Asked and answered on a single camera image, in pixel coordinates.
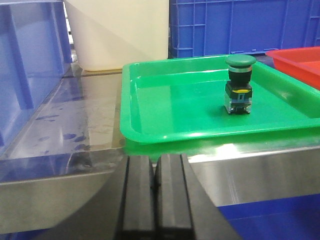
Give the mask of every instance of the water stain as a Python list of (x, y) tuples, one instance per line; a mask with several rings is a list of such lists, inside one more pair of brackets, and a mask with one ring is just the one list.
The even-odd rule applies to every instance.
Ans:
[(40, 137), (38, 141), (43, 142), (45, 140), (48, 140), (49, 138), (50, 138), (49, 136), (43, 136), (43, 137)]
[(76, 136), (77, 134), (74, 134), (74, 133), (63, 134), (63, 140), (74, 139)]
[(74, 142), (75, 142), (75, 143), (78, 143), (78, 142), (82, 142), (82, 141), (84, 141), (84, 140), (86, 140), (86, 137), (85, 137), (85, 136), (78, 136), (78, 137), (74, 140)]
[(37, 117), (35, 120), (50, 119), (50, 118), (55, 118), (55, 117), (59, 117), (59, 115), (40, 116), (40, 117)]
[(74, 148), (74, 150), (85, 150), (85, 151), (87, 151), (89, 148), (90, 148), (90, 146), (88, 146), (88, 145), (79, 144), (78, 146), (76, 146), (76, 147)]
[(77, 96), (77, 97), (72, 98), (72, 101), (79, 101), (79, 100), (83, 100), (83, 99), (84, 99), (83, 96)]

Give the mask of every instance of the blue crate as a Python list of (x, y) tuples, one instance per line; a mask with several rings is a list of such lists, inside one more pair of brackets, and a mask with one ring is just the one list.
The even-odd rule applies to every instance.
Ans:
[(62, 0), (0, 0), (0, 154), (71, 61)]
[(172, 57), (320, 45), (320, 0), (170, 0)]
[(220, 206), (244, 240), (319, 240), (320, 194)]

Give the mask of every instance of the yellow label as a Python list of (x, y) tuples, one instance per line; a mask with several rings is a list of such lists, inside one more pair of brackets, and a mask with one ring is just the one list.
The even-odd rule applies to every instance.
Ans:
[(250, 92), (251, 90), (249, 89), (239, 89), (239, 90), (232, 90), (232, 92), (236, 93), (236, 94), (246, 94), (248, 92)]

